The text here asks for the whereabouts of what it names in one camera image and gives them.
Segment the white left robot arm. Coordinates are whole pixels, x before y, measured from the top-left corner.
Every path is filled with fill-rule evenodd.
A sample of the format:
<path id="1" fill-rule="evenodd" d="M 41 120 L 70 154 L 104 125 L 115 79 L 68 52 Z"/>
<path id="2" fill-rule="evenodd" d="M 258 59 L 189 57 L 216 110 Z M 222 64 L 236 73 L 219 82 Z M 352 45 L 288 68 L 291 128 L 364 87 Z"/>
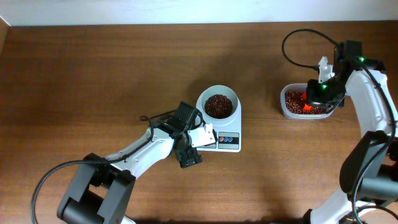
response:
<path id="1" fill-rule="evenodd" d="M 213 125 L 185 102 L 152 118 L 144 135 L 123 150 L 100 157 L 89 154 L 78 169 L 58 208 L 65 223 L 132 223 L 125 215 L 135 181 L 155 163 L 175 153 L 180 167 L 202 162 L 197 148 L 215 141 Z"/>

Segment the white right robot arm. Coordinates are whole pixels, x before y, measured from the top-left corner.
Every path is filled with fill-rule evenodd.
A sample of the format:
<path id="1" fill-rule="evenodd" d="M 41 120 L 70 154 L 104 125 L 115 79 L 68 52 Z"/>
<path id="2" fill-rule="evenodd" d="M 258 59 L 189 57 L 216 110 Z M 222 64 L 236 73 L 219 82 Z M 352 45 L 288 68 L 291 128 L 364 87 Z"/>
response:
<path id="1" fill-rule="evenodd" d="M 322 205 L 309 209 L 303 223 L 361 223 L 371 210 L 397 201 L 397 110 L 387 87 L 384 64 L 363 57 L 362 44 L 347 40 L 335 46 L 334 64 L 321 60 L 319 78 L 309 80 L 305 103 L 332 113 L 346 96 L 354 104 L 361 139 L 340 170 L 340 186 Z"/>

